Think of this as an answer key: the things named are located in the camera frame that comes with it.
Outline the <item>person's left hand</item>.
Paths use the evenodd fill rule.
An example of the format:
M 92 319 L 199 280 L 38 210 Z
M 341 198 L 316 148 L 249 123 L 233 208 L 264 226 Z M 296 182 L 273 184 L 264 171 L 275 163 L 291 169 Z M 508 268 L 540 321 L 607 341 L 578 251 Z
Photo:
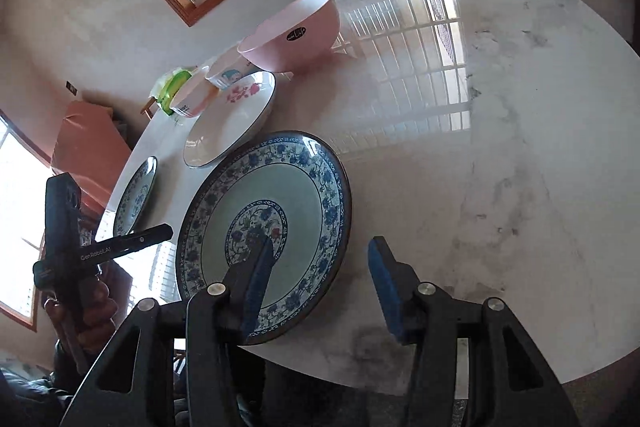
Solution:
M 48 298 L 44 303 L 44 311 L 58 334 L 58 340 L 62 343 L 64 351 L 69 355 L 70 336 L 64 332 L 63 322 L 66 309 L 54 298 Z M 118 311 L 117 303 L 110 296 L 108 286 L 97 281 L 94 286 L 91 306 L 84 310 L 84 325 L 81 331 L 75 335 L 79 347 L 88 355 L 97 355 L 108 343 L 115 332 L 114 316 Z

